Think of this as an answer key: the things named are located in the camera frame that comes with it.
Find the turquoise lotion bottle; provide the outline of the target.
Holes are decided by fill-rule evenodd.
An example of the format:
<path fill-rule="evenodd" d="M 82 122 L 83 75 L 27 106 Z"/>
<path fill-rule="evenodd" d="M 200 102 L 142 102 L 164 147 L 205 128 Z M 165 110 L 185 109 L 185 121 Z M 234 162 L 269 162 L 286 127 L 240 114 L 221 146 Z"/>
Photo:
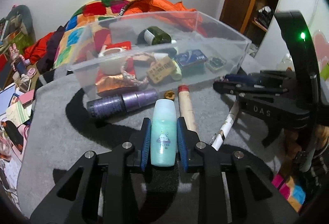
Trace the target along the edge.
<path fill-rule="evenodd" d="M 177 148 L 177 116 L 175 103 L 168 99 L 156 101 L 151 124 L 151 164 L 171 167 Z"/>

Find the purple black spray bottle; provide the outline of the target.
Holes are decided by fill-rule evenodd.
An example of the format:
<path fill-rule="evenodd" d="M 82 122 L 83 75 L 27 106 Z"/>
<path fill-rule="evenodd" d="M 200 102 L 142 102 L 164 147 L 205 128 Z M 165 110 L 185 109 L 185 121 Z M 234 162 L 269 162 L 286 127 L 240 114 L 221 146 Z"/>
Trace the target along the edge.
<path fill-rule="evenodd" d="M 156 89 L 135 91 L 88 101 L 87 111 L 93 119 L 108 119 L 147 107 L 158 99 Z"/>

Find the beige tube red cap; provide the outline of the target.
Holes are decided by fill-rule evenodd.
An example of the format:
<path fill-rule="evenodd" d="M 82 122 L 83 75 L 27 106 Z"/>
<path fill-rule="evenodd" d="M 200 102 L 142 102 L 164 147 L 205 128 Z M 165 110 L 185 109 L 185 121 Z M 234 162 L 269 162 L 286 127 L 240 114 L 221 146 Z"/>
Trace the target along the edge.
<path fill-rule="evenodd" d="M 185 84 L 178 87 L 178 102 L 180 107 L 180 115 L 181 117 L 184 117 L 187 129 L 197 133 L 197 125 L 195 123 L 190 90 Z"/>

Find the blue card box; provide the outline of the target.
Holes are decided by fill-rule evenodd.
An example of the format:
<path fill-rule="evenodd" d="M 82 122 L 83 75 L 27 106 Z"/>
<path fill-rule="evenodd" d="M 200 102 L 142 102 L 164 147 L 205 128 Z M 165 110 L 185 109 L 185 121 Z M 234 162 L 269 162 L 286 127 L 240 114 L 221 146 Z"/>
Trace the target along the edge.
<path fill-rule="evenodd" d="M 204 63 L 208 60 L 207 56 L 199 49 L 188 50 L 174 57 L 180 68 L 187 68 L 196 64 Z"/>

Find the red tea packet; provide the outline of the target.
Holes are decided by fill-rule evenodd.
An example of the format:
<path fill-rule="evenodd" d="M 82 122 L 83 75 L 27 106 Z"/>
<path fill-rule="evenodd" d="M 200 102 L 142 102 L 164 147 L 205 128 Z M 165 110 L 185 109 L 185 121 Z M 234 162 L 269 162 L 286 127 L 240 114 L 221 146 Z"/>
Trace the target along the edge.
<path fill-rule="evenodd" d="M 130 41 L 103 45 L 98 57 L 106 57 L 130 50 Z M 99 64 L 99 72 L 95 79 L 96 91 L 99 96 L 106 96 L 107 93 L 133 87 L 131 82 L 123 79 L 120 68 L 124 63 L 125 57 L 116 57 L 115 59 L 102 61 Z"/>

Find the light green tube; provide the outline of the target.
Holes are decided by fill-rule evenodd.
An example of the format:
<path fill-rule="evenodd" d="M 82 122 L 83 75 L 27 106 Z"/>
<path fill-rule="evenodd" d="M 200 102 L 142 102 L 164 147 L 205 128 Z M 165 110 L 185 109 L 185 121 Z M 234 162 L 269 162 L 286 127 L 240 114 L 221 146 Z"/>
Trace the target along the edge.
<path fill-rule="evenodd" d="M 170 76 L 173 80 L 179 81 L 182 79 L 182 71 L 178 65 L 178 63 L 175 60 L 172 60 L 173 64 L 175 65 L 175 70 L 171 72 Z"/>

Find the brown eraser box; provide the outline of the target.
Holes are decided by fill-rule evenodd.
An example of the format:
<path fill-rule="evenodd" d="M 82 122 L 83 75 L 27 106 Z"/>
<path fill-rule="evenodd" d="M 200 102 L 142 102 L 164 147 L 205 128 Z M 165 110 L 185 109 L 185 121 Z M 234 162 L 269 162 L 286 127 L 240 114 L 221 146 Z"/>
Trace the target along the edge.
<path fill-rule="evenodd" d="M 157 84 L 176 71 L 176 66 L 169 56 L 156 61 L 148 70 L 147 76 L 152 83 Z"/>

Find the dark green spray bottle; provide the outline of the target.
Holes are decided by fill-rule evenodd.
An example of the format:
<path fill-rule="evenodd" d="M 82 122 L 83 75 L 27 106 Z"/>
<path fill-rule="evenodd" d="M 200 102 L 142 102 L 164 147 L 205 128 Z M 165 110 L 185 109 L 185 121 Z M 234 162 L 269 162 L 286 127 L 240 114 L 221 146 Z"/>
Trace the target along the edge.
<path fill-rule="evenodd" d="M 143 30 L 137 38 L 138 44 L 146 43 L 150 46 L 163 43 L 171 43 L 171 41 L 171 36 L 157 26 L 148 27 L 147 29 Z"/>

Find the white gauze bandage roll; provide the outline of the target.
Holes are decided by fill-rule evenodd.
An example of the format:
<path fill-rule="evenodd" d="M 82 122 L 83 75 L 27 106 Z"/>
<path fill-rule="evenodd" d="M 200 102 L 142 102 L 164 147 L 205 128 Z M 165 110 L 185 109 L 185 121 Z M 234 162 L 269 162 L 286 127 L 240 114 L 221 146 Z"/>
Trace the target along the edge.
<path fill-rule="evenodd" d="M 122 53 L 126 52 L 121 47 L 113 47 L 103 49 L 100 51 L 98 58 L 100 58 L 100 71 L 109 76 L 121 74 L 121 68 L 125 64 L 125 56 Z"/>

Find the white pen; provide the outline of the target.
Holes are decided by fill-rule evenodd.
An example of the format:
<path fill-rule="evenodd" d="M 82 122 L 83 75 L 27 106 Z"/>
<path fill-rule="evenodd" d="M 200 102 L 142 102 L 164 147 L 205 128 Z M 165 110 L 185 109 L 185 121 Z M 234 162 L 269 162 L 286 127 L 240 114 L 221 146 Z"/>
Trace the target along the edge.
<path fill-rule="evenodd" d="M 239 113 L 239 103 L 236 100 L 230 109 L 227 117 L 225 118 L 220 130 L 212 137 L 210 145 L 215 149 L 219 150 L 225 139 L 227 138 L 236 118 Z"/>

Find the small gold coin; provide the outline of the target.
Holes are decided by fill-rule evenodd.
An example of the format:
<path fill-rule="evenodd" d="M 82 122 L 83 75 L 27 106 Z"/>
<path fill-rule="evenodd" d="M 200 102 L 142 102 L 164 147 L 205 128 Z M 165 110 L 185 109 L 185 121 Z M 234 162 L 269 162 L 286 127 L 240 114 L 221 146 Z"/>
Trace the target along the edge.
<path fill-rule="evenodd" d="M 175 100 L 175 92 L 171 91 L 171 90 L 166 91 L 164 93 L 164 98 L 168 99 L 168 100 L 171 100 L 171 101 L 174 101 Z"/>

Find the pink flat box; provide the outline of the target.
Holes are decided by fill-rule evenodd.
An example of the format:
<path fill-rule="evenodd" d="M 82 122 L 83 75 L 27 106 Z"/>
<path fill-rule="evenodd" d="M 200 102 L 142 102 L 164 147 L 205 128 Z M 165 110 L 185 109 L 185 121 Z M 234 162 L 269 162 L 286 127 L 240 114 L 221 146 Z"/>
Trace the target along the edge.
<path fill-rule="evenodd" d="M 19 96 L 19 101 L 22 105 L 26 105 L 33 101 L 35 90 L 30 90 Z"/>

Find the clear plastic storage bin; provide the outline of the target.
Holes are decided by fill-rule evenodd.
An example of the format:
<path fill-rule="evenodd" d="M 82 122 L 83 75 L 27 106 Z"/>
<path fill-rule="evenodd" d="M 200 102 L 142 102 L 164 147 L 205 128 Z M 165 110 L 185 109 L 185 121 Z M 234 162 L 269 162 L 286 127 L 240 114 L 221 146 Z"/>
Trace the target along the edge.
<path fill-rule="evenodd" d="M 205 87 L 215 79 L 229 73 L 236 73 L 249 50 L 251 41 L 235 29 L 204 13 L 204 27 L 207 36 L 172 39 L 171 43 L 159 45 L 138 44 L 138 34 L 121 17 L 93 22 L 85 26 L 69 61 L 69 69 L 74 73 L 81 88 L 89 99 L 130 93 L 132 91 L 156 89 L 159 93 L 175 90 L 181 84 Z M 98 55 L 103 45 L 130 41 L 131 50 L 122 53 L 125 64 L 121 68 L 123 79 L 133 87 L 119 89 L 99 96 L 95 79 L 99 72 Z M 172 60 L 188 50 L 201 50 L 208 58 L 204 63 L 181 68 L 182 79 L 175 81 L 167 76 L 154 84 L 147 76 L 147 70 L 160 59 L 169 56 Z"/>

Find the pink rabbit toy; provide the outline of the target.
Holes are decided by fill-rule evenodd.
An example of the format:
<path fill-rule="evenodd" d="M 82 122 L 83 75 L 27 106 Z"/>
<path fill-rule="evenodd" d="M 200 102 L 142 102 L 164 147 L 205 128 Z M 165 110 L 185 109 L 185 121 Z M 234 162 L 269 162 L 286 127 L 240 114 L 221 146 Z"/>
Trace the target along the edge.
<path fill-rule="evenodd" d="M 14 72 L 18 72 L 19 76 L 27 75 L 28 70 L 27 67 L 31 64 L 29 59 L 25 59 L 19 52 L 16 44 L 13 43 L 9 47 L 10 58 L 12 60 L 11 67 Z"/>

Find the red clothing pile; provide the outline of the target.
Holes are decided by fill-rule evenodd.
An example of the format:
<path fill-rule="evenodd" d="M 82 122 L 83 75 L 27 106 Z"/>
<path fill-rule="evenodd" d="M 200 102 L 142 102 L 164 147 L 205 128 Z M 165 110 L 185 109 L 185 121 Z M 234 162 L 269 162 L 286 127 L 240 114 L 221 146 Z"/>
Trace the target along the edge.
<path fill-rule="evenodd" d="M 23 57 L 26 60 L 29 60 L 32 65 L 38 62 L 38 60 L 45 56 L 47 42 L 54 33 L 55 32 L 50 32 L 46 36 L 40 38 L 40 40 L 35 42 L 33 45 L 26 47 L 23 50 Z"/>

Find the orange puffer jacket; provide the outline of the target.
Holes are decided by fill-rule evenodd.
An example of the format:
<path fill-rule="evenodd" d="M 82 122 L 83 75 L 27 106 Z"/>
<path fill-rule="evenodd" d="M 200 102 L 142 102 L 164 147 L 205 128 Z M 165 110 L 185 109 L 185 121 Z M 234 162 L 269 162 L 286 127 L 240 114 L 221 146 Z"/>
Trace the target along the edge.
<path fill-rule="evenodd" d="M 196 9 L 187 9 L 182 2 L 133 0 L 121 9 L 118 16 L 142 37 L 146 30 L 154 34 L 162 31 L 178 40 L 207 36 L 202 14 Z"/>

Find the colourful patchwork quilt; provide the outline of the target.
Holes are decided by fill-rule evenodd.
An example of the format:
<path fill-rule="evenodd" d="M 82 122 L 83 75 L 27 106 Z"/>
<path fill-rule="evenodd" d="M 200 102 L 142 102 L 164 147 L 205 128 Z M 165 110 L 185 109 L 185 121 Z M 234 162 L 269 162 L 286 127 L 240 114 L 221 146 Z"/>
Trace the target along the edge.
<path fill-rule="evenodd" d="M 168 0 L 94 0 L 80 7 L 65 25 L 59 42 L 53 68 L 67 64 L 86 25 L 124 15 L 130 8 L 142 12 L 164 11 Z"/>

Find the grey green plush cushion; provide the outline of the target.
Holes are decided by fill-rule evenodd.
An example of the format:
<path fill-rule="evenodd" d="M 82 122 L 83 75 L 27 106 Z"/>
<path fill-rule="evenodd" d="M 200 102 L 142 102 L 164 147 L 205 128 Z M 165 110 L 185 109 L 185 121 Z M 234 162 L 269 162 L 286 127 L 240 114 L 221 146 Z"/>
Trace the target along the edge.
<path fill-rule="evenodd" d="M 6 16 L 7 21 L 15 20 L 20 30 L 29 35 L 33 31 L 33 22 L 30 9 L 26 5 L 13 6 Z"/>

